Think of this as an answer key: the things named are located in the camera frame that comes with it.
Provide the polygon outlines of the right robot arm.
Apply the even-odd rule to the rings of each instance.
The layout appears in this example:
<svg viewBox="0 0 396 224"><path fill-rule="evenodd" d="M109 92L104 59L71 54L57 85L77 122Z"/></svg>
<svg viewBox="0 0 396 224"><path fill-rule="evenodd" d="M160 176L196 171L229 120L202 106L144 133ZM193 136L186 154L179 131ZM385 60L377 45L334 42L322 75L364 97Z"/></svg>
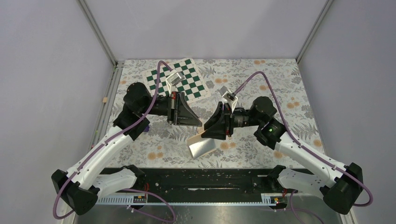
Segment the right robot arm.
<svg viewBox="0 0 396 224"><path fill-rule="evenodd" d="M262 145L289 156L311 172L300 173L277 165L269 174L270 190L302 191L321 198L335 212L348 214L363 191L362 168L353 162L346 165L304 146L274 118L276 112L268 97L258 97L247 110L241 107L232 110L228 103L219 102L204 125L202 138L225 140L232 136L235 128L257 126L254 136Z"/></svg>

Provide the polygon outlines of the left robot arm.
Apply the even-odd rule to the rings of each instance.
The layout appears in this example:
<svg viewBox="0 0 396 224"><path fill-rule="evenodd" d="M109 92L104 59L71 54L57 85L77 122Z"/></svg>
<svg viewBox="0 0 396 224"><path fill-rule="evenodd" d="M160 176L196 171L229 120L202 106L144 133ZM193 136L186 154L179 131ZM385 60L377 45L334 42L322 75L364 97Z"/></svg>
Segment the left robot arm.
<svg viewBox="0 0 396 224"><path fill-rule="evenodd" d="M152 95L146 85L131 84L123 98L124 106L105 136L79 162L67 169L56 170L52 176L57 196L53 215L57 215L60 200L73 212L83 215L96 202L124 189L134 192L144 188L144 173L135 165L122 167L118 172L100 176L110 160L135 141L149 126L147 115L165 116L171 125L202 126L196 113L187 104L184 93L173 91L168 96Z"/></svg>

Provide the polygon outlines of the beige card holder wallet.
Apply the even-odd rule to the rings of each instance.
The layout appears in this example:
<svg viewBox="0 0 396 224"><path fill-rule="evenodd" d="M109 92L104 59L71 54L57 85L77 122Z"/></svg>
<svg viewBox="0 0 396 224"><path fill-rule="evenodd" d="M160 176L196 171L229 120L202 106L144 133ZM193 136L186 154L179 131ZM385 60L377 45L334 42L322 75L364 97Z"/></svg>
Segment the beige card holder wallet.
<svg viewBox="0 0 396 224"><path fill-rule="evenodd" d="M187 140L187 146L193 159L197 159L212 150L216 149L216 140L203 138L203 128L198 129L198 133Z"/></svg>

